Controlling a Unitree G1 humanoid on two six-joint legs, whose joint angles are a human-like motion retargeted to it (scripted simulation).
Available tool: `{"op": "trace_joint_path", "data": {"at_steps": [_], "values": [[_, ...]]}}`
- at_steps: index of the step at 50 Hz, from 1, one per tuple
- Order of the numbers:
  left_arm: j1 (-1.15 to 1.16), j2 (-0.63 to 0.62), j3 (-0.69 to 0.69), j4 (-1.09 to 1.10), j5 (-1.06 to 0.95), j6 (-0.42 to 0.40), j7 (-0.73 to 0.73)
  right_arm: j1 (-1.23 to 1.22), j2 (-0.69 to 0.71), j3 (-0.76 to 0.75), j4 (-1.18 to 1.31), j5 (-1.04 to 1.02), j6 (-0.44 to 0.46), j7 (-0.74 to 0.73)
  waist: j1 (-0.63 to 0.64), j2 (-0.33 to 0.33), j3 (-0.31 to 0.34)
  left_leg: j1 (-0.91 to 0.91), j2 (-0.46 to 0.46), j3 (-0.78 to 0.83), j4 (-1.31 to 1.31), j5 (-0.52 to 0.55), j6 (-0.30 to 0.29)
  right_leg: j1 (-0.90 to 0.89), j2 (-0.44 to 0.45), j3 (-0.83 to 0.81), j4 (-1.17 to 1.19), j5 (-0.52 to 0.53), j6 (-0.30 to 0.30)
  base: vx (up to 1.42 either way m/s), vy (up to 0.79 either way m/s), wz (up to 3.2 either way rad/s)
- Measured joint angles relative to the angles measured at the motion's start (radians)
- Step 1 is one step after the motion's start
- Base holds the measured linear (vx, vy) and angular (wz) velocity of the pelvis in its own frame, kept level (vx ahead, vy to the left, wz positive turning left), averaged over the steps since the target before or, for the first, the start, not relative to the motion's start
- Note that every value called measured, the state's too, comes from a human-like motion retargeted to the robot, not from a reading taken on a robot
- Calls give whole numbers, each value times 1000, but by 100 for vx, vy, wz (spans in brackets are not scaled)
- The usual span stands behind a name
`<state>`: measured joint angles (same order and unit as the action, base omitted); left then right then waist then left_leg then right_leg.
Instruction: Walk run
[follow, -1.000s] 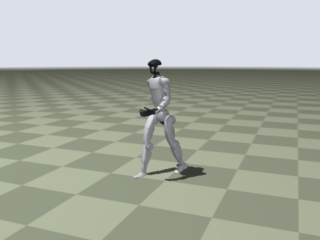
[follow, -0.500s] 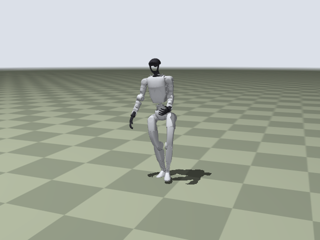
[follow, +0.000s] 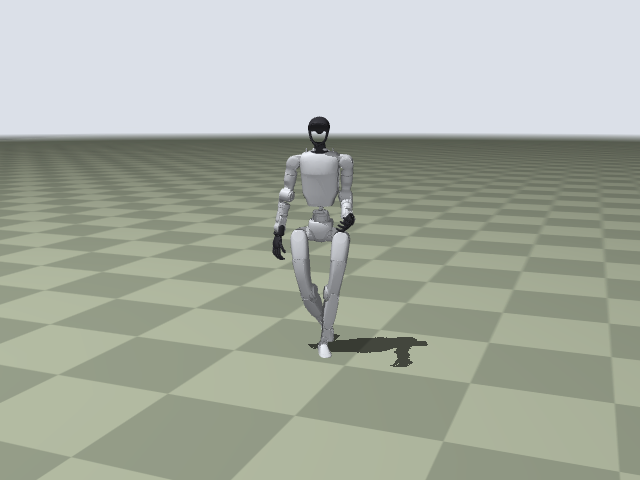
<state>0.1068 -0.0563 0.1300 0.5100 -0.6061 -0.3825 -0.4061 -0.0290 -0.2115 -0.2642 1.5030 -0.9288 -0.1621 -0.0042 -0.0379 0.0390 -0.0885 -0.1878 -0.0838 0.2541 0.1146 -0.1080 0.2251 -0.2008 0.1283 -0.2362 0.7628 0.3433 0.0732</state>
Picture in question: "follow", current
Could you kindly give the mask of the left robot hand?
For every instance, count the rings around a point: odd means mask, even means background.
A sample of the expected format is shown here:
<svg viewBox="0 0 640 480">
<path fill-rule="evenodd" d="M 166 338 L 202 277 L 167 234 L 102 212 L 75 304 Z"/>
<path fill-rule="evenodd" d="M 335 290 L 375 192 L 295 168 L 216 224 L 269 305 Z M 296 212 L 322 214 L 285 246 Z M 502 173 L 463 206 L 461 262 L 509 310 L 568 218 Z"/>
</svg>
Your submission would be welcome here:
<svg viewBox="0 0 640 480">
<path fill-rule="evenodd" d="M 341 224 L 343 224 L 344 226 L 341 226 L 338 224 L 338 227 L 342 228 L 342 229 L 338 229 L 336 228 L 337 231 L 339 232 L 344 232 L 345 230 L 347 230 L 350 226 L 352 226 L 354 224 L 354 215 L 352 213 L 349 213 L 346 217 L 343 217 L 344 221 L 340 221 Z"/>
</svg>

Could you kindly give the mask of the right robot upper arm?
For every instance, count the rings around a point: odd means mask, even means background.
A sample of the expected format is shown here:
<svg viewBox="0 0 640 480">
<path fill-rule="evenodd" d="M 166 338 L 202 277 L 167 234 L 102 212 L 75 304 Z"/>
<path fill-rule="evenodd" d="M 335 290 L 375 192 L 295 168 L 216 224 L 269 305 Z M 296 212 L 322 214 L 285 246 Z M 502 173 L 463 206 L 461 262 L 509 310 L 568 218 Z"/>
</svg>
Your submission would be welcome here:
<svg viewBox="0 0 640 480">
<path fill-rule="evenodd" d="M 284 188 L 281 190 L 279 198 L 282 201 L 291 202 L 294 200 L 295 193 L 293 192 L 296 183 L 297 173 L 296 169 L 300 167 L 301 155 L 294 155 L 288 158 L 286 162 L 286 170 L 284 175 Z"/>
</svg>

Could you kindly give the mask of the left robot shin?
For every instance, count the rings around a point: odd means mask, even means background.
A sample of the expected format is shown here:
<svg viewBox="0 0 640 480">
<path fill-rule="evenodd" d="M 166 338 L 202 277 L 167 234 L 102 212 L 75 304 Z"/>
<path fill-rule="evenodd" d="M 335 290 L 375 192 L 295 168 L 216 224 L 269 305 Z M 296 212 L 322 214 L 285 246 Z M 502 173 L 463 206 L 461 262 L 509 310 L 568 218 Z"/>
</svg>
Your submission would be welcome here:
<svg viewBox="0 0 640 480">
<path fill-rule="evenodd" d="M 340 293 L 339 293 L 340 294 Z M 324 341 L 327 345 L 330 330 L 334 324 L 337 308 L 338 308 L 339 296 L 337 294 L 331 294 L 329 300 L 324 300 L 322 309 L 322 333 L 320 345 Z"/>
</svg>

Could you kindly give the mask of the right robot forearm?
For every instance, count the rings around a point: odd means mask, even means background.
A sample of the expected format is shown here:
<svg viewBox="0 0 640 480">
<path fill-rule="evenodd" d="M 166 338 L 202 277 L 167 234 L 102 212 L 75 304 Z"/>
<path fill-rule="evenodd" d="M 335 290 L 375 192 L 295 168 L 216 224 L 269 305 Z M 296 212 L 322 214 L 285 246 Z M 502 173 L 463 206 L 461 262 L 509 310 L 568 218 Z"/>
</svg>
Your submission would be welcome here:
<svg viewBox="0 0 640 480">
<path fill-rule="evenodd" d="M 279 195 L 280 195 L 280 193 L 279 193 Z M 286 230 L 286 222 L 287 222 L 287 216 L 288 216 L 288 210 L 289 209 L 290 209 L 290 204 L 280 200 L 280 198 L 279 198 L 278 211 L 277 211 L 277 215 L 276 215 L 276 223 L 274 225 L 274 231 L 276 233 L 278 233 L 280 225 L 284 225 L 285 230 Z"/>
</svg>

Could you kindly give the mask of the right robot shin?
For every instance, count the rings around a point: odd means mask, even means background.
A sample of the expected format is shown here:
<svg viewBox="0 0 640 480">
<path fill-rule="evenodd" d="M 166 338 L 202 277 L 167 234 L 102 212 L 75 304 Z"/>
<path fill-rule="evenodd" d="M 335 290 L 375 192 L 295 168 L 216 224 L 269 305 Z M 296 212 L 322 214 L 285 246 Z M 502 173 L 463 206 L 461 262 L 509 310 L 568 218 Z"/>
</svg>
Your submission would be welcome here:
<svg viewBox="0 0 640 480">
<path fill-rule="evenodd" d="M 301 294 L 301 293 L 300 293 Z M 317 298 L 310 301 L 309 299 L 304 299 L 301 295 L 301 298 L 304 302 L 304 306 L 309 311 L 309 313 L 316 318 L 316 320 L 321 324 L 322 327 L 322 309 L 323 304 L 320 298 L 319 293 L 317 294 Z"/>
</svg>

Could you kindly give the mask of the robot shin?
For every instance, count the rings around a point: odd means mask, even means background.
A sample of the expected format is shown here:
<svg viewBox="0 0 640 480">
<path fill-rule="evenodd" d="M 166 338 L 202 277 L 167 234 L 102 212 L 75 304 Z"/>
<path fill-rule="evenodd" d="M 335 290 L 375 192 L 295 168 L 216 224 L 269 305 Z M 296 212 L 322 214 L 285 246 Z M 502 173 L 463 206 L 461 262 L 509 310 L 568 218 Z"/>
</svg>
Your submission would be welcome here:
<svg viewBox="0 0 640 480">
<path fill-rule="evenodd" d="M 301 293 L 300 293 L 301 294 Z M 321 324 L 322 327 L 322 309 L 323 304 L 320 298 L 319 293 L 317 294 L 317 298 L 310 301 L 309 299 L 304 299 L 301 295 L 301 298 L 304 302 L 304 306 L 309 311 L 309 313 L 316 318 L 316 320 Z"/>
<path fill-rule="evenodd" d="M 340 294 L 340 293 L 339 293 Z M 324 300 L 322 309 L 322 333 L 320 345 L 324 341 L 327 345 L 330 330 L 334 324 L 337 308 L 338 308 L 339 296 L 337 294 L 331 294 L 329 300 Z"/>
</svg>

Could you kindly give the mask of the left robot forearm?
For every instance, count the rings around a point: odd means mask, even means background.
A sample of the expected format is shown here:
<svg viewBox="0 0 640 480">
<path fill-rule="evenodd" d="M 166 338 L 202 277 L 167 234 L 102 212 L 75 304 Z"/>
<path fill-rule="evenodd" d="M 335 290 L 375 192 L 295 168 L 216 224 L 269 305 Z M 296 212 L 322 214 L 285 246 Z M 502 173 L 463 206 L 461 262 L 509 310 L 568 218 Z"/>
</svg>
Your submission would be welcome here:
<svg viewBox="0 0 640 480">
<path fill-rule="evenodd" d="M 346 217 L 349 213 L 353 214 L 352 208 L 353 208 L 353 195 L 351 191 L 351 199 L 345 199 L 341 201 L 341 218 L 343 219 L 343 217 Z M 354 218 L 354 220 L 356 219 Z"/>
</svg>

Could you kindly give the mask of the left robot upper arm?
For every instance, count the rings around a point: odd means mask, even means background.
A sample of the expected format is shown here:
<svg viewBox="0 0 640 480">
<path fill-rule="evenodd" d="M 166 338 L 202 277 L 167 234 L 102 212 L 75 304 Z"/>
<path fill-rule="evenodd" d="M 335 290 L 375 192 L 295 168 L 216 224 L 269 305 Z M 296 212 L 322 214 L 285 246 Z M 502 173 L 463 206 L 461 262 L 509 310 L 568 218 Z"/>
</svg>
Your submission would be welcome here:
<svg viewBox="0 0 640 480">
<path fill-rule="evenodd" d="M 347 154 L 337 154 L 341 171 L 341 191 L 338 193 L 339 201 L 351 199 L 351 186 L 353 181 L 353 158 Z"/>
</svg>

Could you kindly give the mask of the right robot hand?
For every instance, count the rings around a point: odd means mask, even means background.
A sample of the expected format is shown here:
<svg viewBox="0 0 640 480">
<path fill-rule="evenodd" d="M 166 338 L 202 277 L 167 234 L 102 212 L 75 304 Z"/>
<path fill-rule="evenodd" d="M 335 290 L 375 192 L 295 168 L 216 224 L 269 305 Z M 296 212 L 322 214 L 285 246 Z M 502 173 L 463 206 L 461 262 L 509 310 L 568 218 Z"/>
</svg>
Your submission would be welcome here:
<svg viewBox="0 0 640 480">
<path fill-rule="evenodd" d="M 283 248 L 282 245 L 282 236 L 284 236 L 284 231 L 285 231 L 285 227 L 284 225 L 280 225 L 279 226 L 279 230 L 278 233 L 276 233 L 274 231 L 274 240 L 273 240 L 273 255 L 278 258 L 279 260 L 283 260 L 285 258 L 282 257 L 281 255 L 281 250 L 286 253 L 285 249 Z M 281 249 L 281 250 L 280 250 Z"/>
</svg>

